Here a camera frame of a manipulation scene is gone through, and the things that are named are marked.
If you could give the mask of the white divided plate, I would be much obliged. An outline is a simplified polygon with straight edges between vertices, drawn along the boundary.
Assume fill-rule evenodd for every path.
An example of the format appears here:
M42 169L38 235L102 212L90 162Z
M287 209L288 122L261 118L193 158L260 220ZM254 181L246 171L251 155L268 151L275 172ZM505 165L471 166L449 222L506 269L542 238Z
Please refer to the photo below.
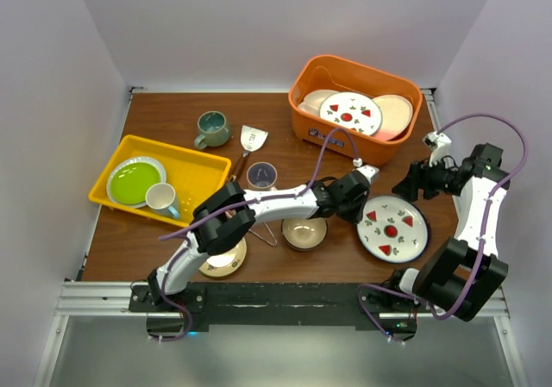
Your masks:
M323 101L336 93L334 90L315 90L304 97L298 108L308 114L319 116Z

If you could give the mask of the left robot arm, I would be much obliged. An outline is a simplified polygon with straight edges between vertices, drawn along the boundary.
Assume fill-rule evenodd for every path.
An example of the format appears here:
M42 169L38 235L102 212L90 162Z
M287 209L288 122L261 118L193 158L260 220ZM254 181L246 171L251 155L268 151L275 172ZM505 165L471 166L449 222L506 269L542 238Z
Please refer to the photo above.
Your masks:
M211 256L233 249L256 224L285 219L338 216L356 224L379 170L364 165L325 184L308 184L286 190L244 190L237 182L224 185L193 212L192 223L161 240L180 238L175 254L147 277L148 301L159 311L173 309L199 267Z

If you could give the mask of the watermelon pattern plate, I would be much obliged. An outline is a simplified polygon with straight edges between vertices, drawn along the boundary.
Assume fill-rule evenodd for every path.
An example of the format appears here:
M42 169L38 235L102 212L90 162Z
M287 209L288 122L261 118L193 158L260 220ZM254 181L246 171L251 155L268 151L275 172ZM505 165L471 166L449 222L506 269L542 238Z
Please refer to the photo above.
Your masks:
M412 203L396 196L369 198L356 225L361 244L377 259L404 264L430 243L430 226Z
M360 134L372 135L383 121L380 107L369 97L355 92L338 92L320 105L319 116Z

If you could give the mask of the yellow plastic tray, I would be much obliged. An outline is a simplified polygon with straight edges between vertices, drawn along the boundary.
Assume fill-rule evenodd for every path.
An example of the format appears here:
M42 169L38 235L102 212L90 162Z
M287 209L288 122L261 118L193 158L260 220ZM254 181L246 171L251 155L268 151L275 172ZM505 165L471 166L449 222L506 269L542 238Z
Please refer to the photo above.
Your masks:
M160 178L176 190L179 199L178 219L158 215L145 203L124 205L110 196L110 175L127 162L141 159L152 160L160 171ZM193 210L223 186L230 165L228 158L128 134L122 138L88 197L92 202L110 209L184 228L191 223Z

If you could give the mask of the small cream floral plate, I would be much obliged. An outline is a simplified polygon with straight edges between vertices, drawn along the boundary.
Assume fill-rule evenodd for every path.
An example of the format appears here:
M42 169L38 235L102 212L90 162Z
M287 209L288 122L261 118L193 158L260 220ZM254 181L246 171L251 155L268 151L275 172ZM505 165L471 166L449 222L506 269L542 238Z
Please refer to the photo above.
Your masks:
M210 256L199 268L208 278L225 278L236 272L243 264L248 251L245 238L226 253Z

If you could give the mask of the green ceramic mug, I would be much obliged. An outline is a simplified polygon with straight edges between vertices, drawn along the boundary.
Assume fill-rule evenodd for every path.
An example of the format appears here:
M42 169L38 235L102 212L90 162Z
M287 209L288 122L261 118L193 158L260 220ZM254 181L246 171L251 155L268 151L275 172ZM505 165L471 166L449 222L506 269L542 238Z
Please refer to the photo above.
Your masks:
M231 136L231 128L226 116L219 111L207 111L197 121L198 136L194 147L203 150L206 147L220 147Z

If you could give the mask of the cream and pink branch plate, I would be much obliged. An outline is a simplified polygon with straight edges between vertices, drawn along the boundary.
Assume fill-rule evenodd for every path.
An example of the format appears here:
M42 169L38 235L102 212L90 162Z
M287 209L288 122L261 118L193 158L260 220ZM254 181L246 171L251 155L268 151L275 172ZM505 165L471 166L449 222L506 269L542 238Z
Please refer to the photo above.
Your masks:
M393 140L409 126L413 115L411 103L398 95L383 95L373 99L379 107L382 121L379 130L373 134L376 140Z

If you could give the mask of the lavender mug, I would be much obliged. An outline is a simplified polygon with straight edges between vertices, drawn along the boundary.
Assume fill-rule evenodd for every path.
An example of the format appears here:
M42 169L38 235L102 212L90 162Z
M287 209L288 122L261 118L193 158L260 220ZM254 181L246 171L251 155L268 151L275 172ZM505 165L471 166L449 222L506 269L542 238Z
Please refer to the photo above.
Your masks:
M277 181L278 172L270 163L257 162L248 168L246 178L251 190L270 190Z

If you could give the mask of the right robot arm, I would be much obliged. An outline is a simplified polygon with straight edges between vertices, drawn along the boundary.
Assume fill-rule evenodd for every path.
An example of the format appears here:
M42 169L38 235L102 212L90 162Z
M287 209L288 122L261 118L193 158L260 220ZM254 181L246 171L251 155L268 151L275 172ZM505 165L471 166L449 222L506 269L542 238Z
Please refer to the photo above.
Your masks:
M504 282L509 266L498 259L496 228L500 205L510 181L501 169L503 150L489 143L474 147L460 166L441 160L411 163L405 178L392 193L413 203L419 195L430 200L441 192L461 201L455 235L420 269L392 274L393 285L384 291L386 306L405 311L415 297L463 320L471 321Z

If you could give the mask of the cream bowl with dark rim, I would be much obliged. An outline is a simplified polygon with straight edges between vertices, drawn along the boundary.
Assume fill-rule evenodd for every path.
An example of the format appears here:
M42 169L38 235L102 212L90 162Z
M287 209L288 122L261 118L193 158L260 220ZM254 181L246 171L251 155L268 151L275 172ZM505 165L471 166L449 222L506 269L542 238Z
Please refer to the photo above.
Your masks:
M281 232L287 244L294 250L309 252L324 241L328 225L323 218L285 219L281 224Z

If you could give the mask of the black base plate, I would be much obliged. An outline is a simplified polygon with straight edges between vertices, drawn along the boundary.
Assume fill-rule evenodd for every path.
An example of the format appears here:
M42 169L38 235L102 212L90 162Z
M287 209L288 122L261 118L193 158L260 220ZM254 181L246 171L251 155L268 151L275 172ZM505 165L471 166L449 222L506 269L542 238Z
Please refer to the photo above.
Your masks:
M407 341L420 316L413 301L359 284L191 283L171 300L155 301L147 284L134 284L129 311L146 314L147 332L167 338L216 325L264 325L381 330Z

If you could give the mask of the green plate with grey rim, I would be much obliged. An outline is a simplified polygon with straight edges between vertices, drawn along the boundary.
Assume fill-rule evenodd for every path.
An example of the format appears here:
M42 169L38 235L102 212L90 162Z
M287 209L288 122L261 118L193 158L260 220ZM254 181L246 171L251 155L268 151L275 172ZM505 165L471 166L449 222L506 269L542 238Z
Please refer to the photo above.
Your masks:
M136 156L124 160L108 176L109 200L137 209L146 205L146 193L152 185L166 181L166 169L155 158Z

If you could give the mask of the aluminium frame rail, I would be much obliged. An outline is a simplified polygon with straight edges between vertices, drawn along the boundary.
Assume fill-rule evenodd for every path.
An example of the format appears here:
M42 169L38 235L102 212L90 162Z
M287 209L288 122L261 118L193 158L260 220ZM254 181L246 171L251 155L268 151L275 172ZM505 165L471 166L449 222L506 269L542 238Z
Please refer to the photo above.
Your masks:
M397 141L292 97L133 96L124 137L180 145L199 109L269 133L274 192L202 187L177 226L105 209L61 294L56 386L506 386L480 315L508 272L495 240L510 179L490 140L450 162L425 96Z

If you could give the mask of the pink metal tongs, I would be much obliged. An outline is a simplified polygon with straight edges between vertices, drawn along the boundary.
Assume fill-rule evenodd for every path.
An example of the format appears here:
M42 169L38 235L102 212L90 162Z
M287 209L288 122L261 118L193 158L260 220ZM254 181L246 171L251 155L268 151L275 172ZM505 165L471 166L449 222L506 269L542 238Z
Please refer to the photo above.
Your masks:
M269 227L269 225L266 222L262 223L263 232L261 233L259 230L252 228L248 232L256 237L257 239L263 241L270 247L276 247L278 245L278 240L276 239L272 229Z

